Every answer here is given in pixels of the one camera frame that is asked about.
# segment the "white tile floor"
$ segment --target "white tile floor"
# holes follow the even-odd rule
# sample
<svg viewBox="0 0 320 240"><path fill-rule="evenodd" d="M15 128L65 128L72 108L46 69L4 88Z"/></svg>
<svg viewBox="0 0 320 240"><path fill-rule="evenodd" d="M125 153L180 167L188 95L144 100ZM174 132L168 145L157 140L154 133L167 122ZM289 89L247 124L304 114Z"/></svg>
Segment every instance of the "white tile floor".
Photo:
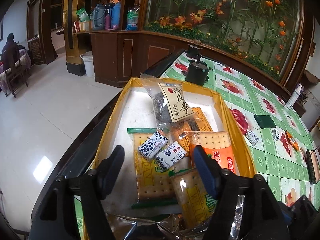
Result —
<svg viewBox="0 0 320 240"><path fill-rule="evenodd" d="M120 91L68 73L65 62L64 54L33 66L29 87L22 85L16 99L0 93L0 190L4 214L19 230L30 230L33 206L61 156ZM37 180L33 173L44 156L47 169L41 166Z"/></svg>

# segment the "blue thermos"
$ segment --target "blue thermos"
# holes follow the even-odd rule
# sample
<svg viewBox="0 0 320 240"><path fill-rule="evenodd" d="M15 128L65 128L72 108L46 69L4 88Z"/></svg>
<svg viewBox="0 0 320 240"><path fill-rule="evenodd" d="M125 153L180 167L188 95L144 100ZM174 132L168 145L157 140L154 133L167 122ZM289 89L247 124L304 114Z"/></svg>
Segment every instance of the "blue thermos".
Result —
<svg viewBox="0 0 320 240"><path fill-rule="evenodd" d="M111 15L111 28L117 29L119 27L120 23L120 8L121 3L117 2L115 6L113 6L110 9L110 15Z"/></svg>
<svg viewBox="0 0 320 240"><path fill-rule="evenodd" d="M104 30L104 15L106 13L106 8L98 3L90 14L90 19L93 20L94 27L93 30Z"/></svg>

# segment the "white bottle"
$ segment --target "white bottle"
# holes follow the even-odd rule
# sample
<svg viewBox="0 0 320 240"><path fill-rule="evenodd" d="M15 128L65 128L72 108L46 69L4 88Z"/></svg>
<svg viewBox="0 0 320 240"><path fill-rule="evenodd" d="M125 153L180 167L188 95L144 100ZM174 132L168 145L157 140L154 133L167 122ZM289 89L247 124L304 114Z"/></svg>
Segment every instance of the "white bottle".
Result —
<svg viewBox="0 0 320 240"><path fill-rule="evenodd" d="M288 109L290 109L293 106L293 104L297 101L298 97L300 96L301 88L302 85L301 83L299 83L294 92L292 93L291 97L289 98L288 102L285 104L285 106Z"/></svg>

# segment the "green checkered tablecloth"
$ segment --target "green checkered tablecloth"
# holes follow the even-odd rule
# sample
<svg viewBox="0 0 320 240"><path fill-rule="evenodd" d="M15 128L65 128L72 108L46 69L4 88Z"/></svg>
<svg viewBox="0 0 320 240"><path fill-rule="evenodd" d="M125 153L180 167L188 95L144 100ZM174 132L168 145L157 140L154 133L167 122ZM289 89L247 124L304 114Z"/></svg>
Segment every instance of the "green checkered tablecloth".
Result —
<svg viewBox="0 0 320 240"><path fill-rule="evenodd" d="M184 81L188 60L182 53L162 77ZM209 80L204 87L219 92L230 110L240 111L249 129L258 136L259 142L255 146L244 138L257 172L264 176L276 199L290 206L305 194L318 209L320 182L316 185L309 182L307 165L301 153L316 149L316 145L298 114L293 109L288 110L279 97L250 77L212 60L201 60L213 69L209 71ZM271 129L260 129L253 117L255 114L269 114L280 136L285 135L285 131L291 133L302 151L297 152L291 145L285 148L280 140L273 139Z"/></svg>

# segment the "screw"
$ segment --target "screw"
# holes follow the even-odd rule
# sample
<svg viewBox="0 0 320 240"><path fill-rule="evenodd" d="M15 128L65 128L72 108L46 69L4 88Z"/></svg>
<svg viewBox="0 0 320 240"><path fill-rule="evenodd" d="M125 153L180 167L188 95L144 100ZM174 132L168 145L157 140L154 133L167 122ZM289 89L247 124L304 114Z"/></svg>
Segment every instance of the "screw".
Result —
<svg viewBox="0 0 320 240"><path fill-rule="evenodd" d="M88 174L89 176L96 175L96 174L97 174L97 170L95 170L95 169L88 170L87 174Z"/></svg>
<svg viewBox="0 0 320 240"><path fill-rule="evenodd" d="M229 175L229 174L230 174L230 171L229 171L229 169L222 169L222 170L221 170L221 173L222 173L223 175Z"/></svg>
<svg viewBox="0 0 320 240"><path fill-rule="evenodd" d="M261 181L261 180L264 179L263 176L260 175L260 174L256 174L254 177L255 177L258 181Z"/></svg>
<svg viewBox="0 0 320 240"><path fill-rule="evenodd" d="M62 181L64 180L64 176L63 175L59 175L56 177L56 181Z"/></svg>

